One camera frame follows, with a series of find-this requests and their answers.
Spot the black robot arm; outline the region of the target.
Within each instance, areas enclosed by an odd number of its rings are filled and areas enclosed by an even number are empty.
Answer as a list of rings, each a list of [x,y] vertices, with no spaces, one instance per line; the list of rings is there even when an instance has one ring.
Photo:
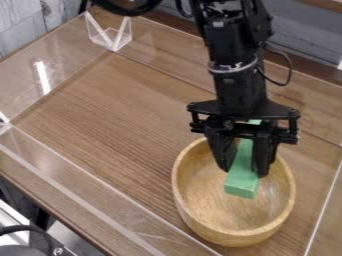
[[[252,170],[269,175],[278,146],[296,144],[297,109],[268,97],[262,52],[273,36],[272,21],[262,0],[189,0],[209,50],[209,73],[214,78],[214,100],[188,105],[192,131],[206,136],[218,167],[229,171],[238,158],[237,140],[253,141]]]

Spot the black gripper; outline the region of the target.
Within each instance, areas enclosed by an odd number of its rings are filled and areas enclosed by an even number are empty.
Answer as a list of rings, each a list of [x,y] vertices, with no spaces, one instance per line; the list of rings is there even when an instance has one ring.
[[[269,175],[276,161],[276,145],[299,143],[300,111],[276,103],[268,96],[264,60],[209,62],[216,99],[188,106],[192,131],[208,138],[218,167],[229,172],[237,155],[237,138],[253,143],[253,171]]]

